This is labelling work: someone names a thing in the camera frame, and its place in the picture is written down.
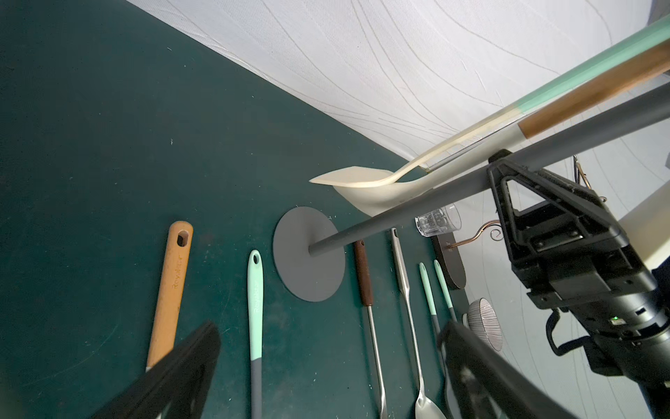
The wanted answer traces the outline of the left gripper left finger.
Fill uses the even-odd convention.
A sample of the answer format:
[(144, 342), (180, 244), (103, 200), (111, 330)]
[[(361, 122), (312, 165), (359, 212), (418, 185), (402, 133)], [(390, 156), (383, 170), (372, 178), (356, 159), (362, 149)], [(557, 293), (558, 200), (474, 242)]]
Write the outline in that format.
[(92, 417), (200, 418), (220, 349), (216, 325), (211, 321), (202, 323)]

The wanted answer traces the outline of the cream spatula mint handle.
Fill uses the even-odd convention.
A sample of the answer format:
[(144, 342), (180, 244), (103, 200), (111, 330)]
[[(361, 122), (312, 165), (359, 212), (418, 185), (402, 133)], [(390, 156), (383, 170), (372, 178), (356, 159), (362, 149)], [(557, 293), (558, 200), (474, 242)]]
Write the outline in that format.
[(669, 17), (666, 16), (526, 94), (506, 108), (433, 146), (394, 172), (351, 166), (316, 176), (310, 182), (347, 188), (373, 188), (395, 183), (414, 168), (438, 157), (453, 146), (512, 122), (668, 39)]

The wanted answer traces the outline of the white spoon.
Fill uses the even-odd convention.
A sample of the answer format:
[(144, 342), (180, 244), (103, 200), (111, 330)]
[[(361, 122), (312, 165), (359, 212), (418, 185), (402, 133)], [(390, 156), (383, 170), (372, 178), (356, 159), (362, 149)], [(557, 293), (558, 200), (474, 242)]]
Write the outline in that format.
[(174, 347), (193, 234), (193, 226), (186, 221), (169, 227), (146, 372)]
[(486, 162), (496, 153), (542, 134), (668, 69), (669, 42), (666, 40), (584, 83), (523, 118), (521, 122), (509, 124), (477, 141), (457, 157), (421, 178), (367, 189), (336, 187), (335, 190), (359, 211), (368, 216), (377, 216), (443, 185), (476, 165)]

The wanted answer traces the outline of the striped ceramic bowl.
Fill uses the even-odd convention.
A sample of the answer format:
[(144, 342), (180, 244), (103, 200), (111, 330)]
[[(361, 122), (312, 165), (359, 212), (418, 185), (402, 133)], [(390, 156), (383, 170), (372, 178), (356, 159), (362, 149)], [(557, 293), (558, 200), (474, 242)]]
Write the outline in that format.
[(469, 305), (462, 323), (492, 349), (501, 352), (504, 337), (497, 314), (488, 300), (480, 298)]

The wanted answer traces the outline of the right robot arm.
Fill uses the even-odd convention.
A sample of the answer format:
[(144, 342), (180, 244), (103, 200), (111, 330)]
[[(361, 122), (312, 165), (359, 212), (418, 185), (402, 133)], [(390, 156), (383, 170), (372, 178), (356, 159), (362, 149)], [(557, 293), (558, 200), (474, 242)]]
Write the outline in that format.
[(591, 370), (640, 385), (653, 417), (669, 415), (669, 289), (633, 249), (600, 197), (546, 169), (531, 171), (503, 150), (487, 177), (511, 268), (529, 298), (551, 315), (572, 314), (586, 335), (552, 344), (582, 348)]

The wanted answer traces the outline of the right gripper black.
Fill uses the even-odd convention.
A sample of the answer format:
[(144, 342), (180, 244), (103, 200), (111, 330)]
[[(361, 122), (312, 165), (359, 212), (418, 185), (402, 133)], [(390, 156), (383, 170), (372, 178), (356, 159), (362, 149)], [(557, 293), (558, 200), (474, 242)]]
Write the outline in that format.
[[(512, 270), (536, 307), (574, 307), (658, 288), (591, 190), (546, 169), (531, 171), (507, 150), (490, 158), (487, 176)], [(510, 182), (544, 202), (513, 209)]]

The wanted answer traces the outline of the grey utensil rack stand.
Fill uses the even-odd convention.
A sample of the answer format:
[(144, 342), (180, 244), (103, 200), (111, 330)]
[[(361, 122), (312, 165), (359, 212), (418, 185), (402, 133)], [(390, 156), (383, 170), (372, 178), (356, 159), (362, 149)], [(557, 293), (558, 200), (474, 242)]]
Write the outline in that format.
[[(662, 85), (522, 148), (508, 159), (530, 171), (538, 171), (668, 117), (669, 86)], [(477, 169), (343, 231), (338, 231), (333, 222), (316, 209), (291, 209), (279, 220), (273, 235), (272, 251), (277, 273), (296, 297), (309, 302), (327, 300), (342, 283), (345, 246), (389, 230), (408, 218), (476, 195), (488, 186), (487, 169)]]

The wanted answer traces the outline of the grey spatula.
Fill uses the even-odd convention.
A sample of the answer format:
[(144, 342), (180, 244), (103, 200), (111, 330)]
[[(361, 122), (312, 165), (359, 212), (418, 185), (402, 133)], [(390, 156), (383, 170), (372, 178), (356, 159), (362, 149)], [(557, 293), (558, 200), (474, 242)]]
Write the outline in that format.
[(249, 256), (247, 300), (251, 359), (251, 418), (262, 417), (263, 261), (258, 250)]

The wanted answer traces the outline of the green mat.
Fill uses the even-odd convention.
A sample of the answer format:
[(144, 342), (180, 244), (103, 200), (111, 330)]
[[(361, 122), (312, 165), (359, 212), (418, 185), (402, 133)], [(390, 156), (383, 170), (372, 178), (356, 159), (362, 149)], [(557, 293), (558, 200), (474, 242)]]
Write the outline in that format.
[(145, 370), (167, 233), (195, 230), (178, 340), (221, 354), (204, 416), (250, 414), (247, 261), (263, 258), (263, 416), (375, 418), (354, 259), (326, 301), (295, 298), (277, 222), (310, 184), (394, 153), (124, 1), (1, 4), (1, 415), (87, 418)]

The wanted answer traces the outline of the grey spatula mint handle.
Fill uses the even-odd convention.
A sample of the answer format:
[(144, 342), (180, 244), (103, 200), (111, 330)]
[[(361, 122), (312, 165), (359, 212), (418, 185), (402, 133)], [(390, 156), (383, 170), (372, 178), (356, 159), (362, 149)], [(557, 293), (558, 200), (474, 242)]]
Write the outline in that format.
[(439, 324), (439, 319), (436, 313), (436, 306), (434, 305), (434, 297), (432, 294), (432, 288), (429, 281), (429, 276), (427, 275), (427, 268), (424, 263), (419, 263), (419, 272), (420, 278), (422, 279), (422, 286), (427, 300), (427, 306), (429, 307), (429, 313), (431, 317), (431, 322), (434, 330), (434, 339), (437, 347), (437, 353), (440, 359), (441, 368), (443, 373), (447, 372), (447, 367), (445, 364), (445, 354), (443, 352), (443, 347), (439, 345), (439, 336), (441, 333), (441, 328)]
[(446, 279), (445, 279), (445, 276), (444, 276), (444, 272), (441, 268), (441, 264), (439, 263), (439, 261), (437, 259), (434, 260), (434, 270), (435, 270), (437, 279), (438, 279), (439, 284), (440, 284), (442, 296), (445, 299), (445, 304), (448, 307), (448, 311), (450, 313), (450, 318), (452, 319), (452, 321), (458, 321), (458, 316), (455, 312), (455, 307), (453, 305), (453, 301), (452, 301), (452, 298), (451, 298), (451, 295), (450, 295), (450, 291), (448, 289), (448, 285), (447, 285), (447, 282), (446, 282)]

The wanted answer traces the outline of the steel turner wood handle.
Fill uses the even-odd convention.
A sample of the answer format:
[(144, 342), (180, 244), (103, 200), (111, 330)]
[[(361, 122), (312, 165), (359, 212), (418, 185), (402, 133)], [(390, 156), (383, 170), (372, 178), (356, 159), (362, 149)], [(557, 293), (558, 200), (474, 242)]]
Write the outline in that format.
[(377, 380), (380, 388), (380, 418), (388, 418), (387, 410), (387, 392), (383, 377), (383, 371), (380, 361), (379, 344), (376, 335), (375, 322), (373, 317), (373, 288), (369, 271), (368, 259), (366, 255), (366, 246), (363, 240), (356, 241), (353, 244), (354, 260), (359, 284), (359, 296), (361, 303), (366, 307), (368, 322), (371, 330), (371, 339), (373, 342), (373, 356)]

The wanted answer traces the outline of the clear drinking glass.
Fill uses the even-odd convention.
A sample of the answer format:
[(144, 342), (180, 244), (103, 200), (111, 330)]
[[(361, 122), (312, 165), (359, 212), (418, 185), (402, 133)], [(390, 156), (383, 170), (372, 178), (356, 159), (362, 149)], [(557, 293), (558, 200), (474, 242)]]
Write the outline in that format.
[(455, 204), (450, 204), (417, 216), (415, 226), (423, 237), (436, 237), (460, 230), (462, 218)]

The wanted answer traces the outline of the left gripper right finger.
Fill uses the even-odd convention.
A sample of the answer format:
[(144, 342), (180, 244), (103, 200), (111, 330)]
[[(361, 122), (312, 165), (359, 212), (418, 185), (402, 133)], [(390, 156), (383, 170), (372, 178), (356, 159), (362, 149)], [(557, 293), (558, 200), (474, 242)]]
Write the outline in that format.
[(450, 321), (438, 346), (446, 351), (447, 377), (456, 418), (572, 418), (465, 326)]

